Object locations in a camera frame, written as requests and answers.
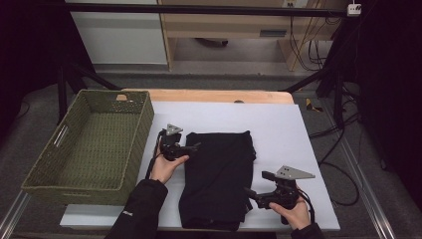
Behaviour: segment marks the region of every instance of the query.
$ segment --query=gray floor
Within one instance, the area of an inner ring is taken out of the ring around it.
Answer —
[[[171,73],[145,71],[128,74],[103,73],[103,76],[119,86],[128,88],[276,91],[310,74],[305,70],[288,72],[275,41],[230,40],[226,48],[209,44],[194,39],[179,41],[175,68]],[[308,64],[317,68],[316,65],[309,62]],[[302,92],[294,94],[295,103],[301,108],[309,133],[330,127],[329,115],[326,113],[328,109],[321,113],[306,108],[306,99],[311,99],[315,106],[321,105],[319,99],[314,96],[313,90],[316,86],[317,83],[310,84]],[[5,215],[13,203],[20,184],[56,127],[57,86],[29,94],[22,106],[23,111],[27,107],[28,112],[15,121],[10,135],[0,147],[0,215]],[[356,112],[354,104],[347,104],[344,108],[345,117]],[[313,139],[316,158],[323,158],[336,139],[336,134]],[[381,169],[380,158],[364,126],[359,122],[349,125],[343,141],[349,143],[396,237],[422,238],[422,215],[419,209],[403,189],[397,175]],[[344,158],[343,151],[337,147],[327,161],[350,173]],[[327,166],[322,166],[321,172],[332,199],[347,202],[354,197],[353,186],[344,175]],[[59,223],[64,210],[65,206],[51,205],[32,198],[16,226],[16,238],[22,238],[18,235],[23,233],[36,233],[31,234],[32,238],[51,238],[44,233],[105,234],[103,231],[74,231],[61,228]],[[353,206],[336,206],[334,211],[341,230],[328,232],[327,237],[379,238],[370,219],[372,212],[367,211],[362,200]],[[284,236],[286,235],[283,233],[279,235],[280,238]]]

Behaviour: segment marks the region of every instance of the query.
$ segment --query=person's left hand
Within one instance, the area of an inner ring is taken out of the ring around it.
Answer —
[[[158,150],[158,158],[155,160],[155,164],[152,167],[150,179],[159,180],[165,184],[170,179],[171,175],[173,175],[176,167],[185,162],[187,159],[189,159],[189,156],[184,155],[174,159],[174,161],[169,161],[165,159]]]

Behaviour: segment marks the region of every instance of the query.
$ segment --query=white cabinet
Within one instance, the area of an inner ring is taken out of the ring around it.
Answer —
[[[67,2],[156,4],[155,0]],[[72,16],[93,64],[167,64],[159,14],[73,12]]]

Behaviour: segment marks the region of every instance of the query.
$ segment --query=basket handle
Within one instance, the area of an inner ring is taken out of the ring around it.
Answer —
[[[114,100],[119,102],[143,102],[145,101],[145,94],[148,92],[119,92],[116,94]]]
[[[75,196],[75,197],[91,197],[88,193],[83,192],[63,192],[63,196]]]
[[[57,134],[56,139],[53,142],[53,145],[55,147],[59,147],[60,144],[62,144],[63,138],[65,138],[65,136],[68,134],[69,131],[69,127],[64,124],[63,127],[60,129],[59,134]]]

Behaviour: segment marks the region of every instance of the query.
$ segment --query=green wicker basket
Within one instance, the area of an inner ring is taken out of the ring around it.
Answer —
[[[22,189],[48,202],[124,205],[153,117],[149,92],[80,91]]]

